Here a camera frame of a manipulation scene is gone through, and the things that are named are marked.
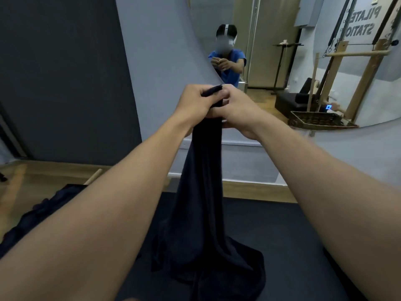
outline crumpled dark clothing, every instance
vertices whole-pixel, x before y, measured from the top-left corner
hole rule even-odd
[[[256,300],[263,254],[227,237],[223,222],[221,118],[195,126],[172,214],[153,240],[152,271],[192,285],[191,300]]]
[[[40,204],[33,206],[32,210],[25,213],[17,226],[4,234],[0,244],[0,259],[14,247],[24,236],[28,234],[39,223],[52,215],[58,209],[72,200],[79,192],[85,189],[86,185],[68,184],[51,198],[44,199]]]

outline left arm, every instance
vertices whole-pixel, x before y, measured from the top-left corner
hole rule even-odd
[[[0,260],[0,300],[113,300],[143,243],[178,148],[210,106],[185,88],[146,141],[35,227]]]
[[[244,71],[244,66],[245,66],[244,59],[238,59],[237,63],[235,63],[233,61],[229,61],[223,58],[220,60],[218,69],[221,71],[231,69],[238,74],[242,74]]]

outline reflected wooden floor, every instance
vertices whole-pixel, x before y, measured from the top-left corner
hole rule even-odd
[[[271,91],[263,89],[248,89],[248,96],[263,110],[277,117],[281,121],[287,123],[288,118],[281,114],[275,107],[276,96],[271,94]]]
[[[8,178],[0,182],[0,235],[14,227],[33,205],[52,197],[66,184],[83,184],[99,168],[108,166],[69,164],[62,162],[16,161],[0,166]],[[178,178],[167,177],[164,190],[175,191]],[[296,203],[286,186],[247,182],[223,182],[225,197]]]

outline wicker basket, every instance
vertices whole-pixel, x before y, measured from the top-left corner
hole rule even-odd
[[[359,127],[351,122],[345,126],[341,120],[342,117],[335,113],[291,111],[288,125],[307,130],[345,130]]]

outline right arm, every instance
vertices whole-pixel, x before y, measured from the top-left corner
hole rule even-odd
[[[401,195],[332,157],[240,90],[209,117],[257,139],[321,241],[369,300],[401,300]]]

